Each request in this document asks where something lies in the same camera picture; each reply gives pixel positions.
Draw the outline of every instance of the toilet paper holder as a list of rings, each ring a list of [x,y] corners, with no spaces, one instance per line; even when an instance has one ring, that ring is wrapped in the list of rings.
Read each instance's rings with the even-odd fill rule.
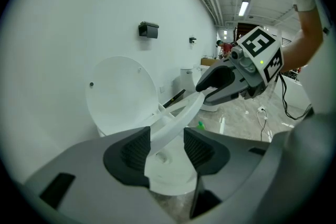
[[[159,26],[154,23],[141,22],[139,25],[139,36],[148,38],[158,38],[158,28]]]
[[[196,38],[194,38],[194,37],[190,37],[190,38],[189,38],[189,43],[190,43],[190,44],[194,44],[194,43],[195,43],[195,40],[196,40]]]

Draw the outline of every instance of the toilet lid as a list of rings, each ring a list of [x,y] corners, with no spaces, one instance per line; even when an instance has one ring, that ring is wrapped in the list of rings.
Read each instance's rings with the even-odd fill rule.
[[[86,85],[89,112],[105,134],[133,128],[158,108],[153,80],[138,62],[111,57],[98,63]]]

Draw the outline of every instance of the white toilet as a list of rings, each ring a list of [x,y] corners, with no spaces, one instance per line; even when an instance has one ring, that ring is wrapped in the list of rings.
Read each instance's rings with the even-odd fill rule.
[[[151,127],[151,151],[144,174],[150,190],[181,195],[196,187],[197,173],[184,151],[183,129],[199,111],[202,93],[194,93],[165,109],[148,72],[127,57],[98,63],[86,85],[87,105],[101,137]],[[184,108],[176,117],[170,112]]]
[[[181,87],[185,89],[184,97],[187,97],[196,92],[196,85],[201,78],[202,74],[208,69],[209,66],[193,66],[181,68]],[[208,88],[203,91],[207,96],[209,93],[215,91],[215,88]],[[219,105],[206,105],[201,106],[201,110],[215,112],[218,110]]]

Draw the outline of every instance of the toilet tank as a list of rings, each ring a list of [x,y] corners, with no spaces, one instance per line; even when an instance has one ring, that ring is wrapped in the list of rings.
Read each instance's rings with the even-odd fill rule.
[[[195,92],[196,85],[201,78],[201,68],[196,66],[194,68],[181,68],[181,86],[187,92]]]

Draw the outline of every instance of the ceiling light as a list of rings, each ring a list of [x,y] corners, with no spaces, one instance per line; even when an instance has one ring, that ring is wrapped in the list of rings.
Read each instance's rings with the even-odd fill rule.
[[[243,16],[244,13],[245,13],[245,10],[248,6],[248,2],[247,1],[243,1],[242,4],[241,4],[241,7],[240,7],[240,11],[239,11],[239,16]]]

